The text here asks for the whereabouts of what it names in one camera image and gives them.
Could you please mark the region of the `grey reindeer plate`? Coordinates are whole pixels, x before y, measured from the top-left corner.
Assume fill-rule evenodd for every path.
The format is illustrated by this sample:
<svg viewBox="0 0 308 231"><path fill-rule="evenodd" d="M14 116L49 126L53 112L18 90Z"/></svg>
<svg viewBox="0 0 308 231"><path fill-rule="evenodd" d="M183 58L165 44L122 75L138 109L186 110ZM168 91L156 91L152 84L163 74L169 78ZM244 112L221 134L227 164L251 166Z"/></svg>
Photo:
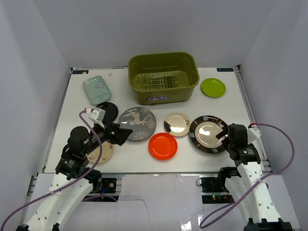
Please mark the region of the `grey reindeer plate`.
<svg viewBox="0 0 308 231"><path fill-rule="evenodd" d="M154 114L144 107L132 107L124 111L119 117L121 128L131 129L129 141L143 141L151 137L156 129Z"/></svg>

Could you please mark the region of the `pale blue rectangular plate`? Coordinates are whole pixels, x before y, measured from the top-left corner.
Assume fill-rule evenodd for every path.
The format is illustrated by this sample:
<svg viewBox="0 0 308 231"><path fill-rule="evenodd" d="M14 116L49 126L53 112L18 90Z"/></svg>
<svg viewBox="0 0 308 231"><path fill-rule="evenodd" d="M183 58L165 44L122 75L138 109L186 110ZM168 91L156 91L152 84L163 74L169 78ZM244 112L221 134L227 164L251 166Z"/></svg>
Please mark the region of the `pale blue rectangular plate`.
<svg viewBox="0 0 308 231"><path fill-rule="evenodd" d="M102 76L94 76L83 82L83 88L92 105L99 105L109 99L112 94Z"/></svg>

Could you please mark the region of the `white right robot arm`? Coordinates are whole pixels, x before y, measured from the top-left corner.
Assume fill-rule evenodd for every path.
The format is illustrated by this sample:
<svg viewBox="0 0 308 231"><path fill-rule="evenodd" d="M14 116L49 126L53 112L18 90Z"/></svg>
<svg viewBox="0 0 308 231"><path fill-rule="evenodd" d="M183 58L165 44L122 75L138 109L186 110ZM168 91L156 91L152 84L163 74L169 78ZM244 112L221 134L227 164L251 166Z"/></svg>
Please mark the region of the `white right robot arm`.
<svg viewBox="0 0 308 231"><path fill-rule="evenodd" d="M254 125L231 124L219 133L222 146L229 153L234 167L223 167L218 173L217 185L230 192L242 215L245 231L291 231L290 222L283 221L274 206L262 172L260 155L253 140L260 137Z"/></svg>

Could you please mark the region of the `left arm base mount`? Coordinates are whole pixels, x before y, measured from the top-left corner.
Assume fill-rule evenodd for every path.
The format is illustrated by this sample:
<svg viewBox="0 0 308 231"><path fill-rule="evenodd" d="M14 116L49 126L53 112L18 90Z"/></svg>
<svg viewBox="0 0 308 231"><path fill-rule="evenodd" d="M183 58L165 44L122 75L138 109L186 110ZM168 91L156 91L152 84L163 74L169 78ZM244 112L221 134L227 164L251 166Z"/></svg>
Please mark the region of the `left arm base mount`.
<svg viewBox="0 0 308 231"><path fill-rule="evenodd" d="M116 195L116 186L116 178L102 178L99 185L83 199L83 202L117 202L119 196Z"/></svg>

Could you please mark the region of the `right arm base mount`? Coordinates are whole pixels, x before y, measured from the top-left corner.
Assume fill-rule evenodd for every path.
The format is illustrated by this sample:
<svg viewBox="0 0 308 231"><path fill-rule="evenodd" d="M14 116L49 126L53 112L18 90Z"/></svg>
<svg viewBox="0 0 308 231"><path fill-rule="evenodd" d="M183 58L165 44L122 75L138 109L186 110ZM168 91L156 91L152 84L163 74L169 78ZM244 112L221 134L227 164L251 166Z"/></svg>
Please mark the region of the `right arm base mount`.
<svg viewBox="0 0 308 231"><path fill-rule="evenodd" d="M218 177L203 177L196 181L201 187L203 204L229 204L234 199Z"/></svg>

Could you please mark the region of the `striped dark rim plate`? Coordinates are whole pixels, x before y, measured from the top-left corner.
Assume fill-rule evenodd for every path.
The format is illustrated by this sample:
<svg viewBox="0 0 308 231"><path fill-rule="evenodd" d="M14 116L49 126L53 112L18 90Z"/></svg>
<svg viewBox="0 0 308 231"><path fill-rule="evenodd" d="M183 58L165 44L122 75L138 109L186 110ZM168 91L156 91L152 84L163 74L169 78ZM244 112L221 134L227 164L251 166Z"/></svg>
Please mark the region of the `striped dark rim plate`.
<svg viewBox="0 0 308 231"><path fill-rule="evenodd" d="M202 152L218 154L225 151L222 141L227 135L221 138L216 136L227 127L228 125L222 119L212 115L203 115L191 123L189 137L193 145Z"/></svg>

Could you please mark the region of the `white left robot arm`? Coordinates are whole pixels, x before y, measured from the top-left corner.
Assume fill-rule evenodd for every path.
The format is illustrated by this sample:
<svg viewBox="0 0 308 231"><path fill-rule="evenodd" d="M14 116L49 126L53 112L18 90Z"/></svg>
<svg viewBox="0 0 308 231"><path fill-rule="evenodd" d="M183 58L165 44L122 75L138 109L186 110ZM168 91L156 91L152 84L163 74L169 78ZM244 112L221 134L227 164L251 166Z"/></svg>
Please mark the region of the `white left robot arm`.
<svg viewBox="0 0 308 231"><path fill-rule="evenodd" d="M94 167L88 167L87 156L95 149L102 150L102 144L123 145L131 129L121 128L119 124L106 123L87 129L83 126L71 130L67 145L63 148L61 159L49 192L35 214L19 231L60 231L77 206L90 193L102 186L102 174Z"/></svg>

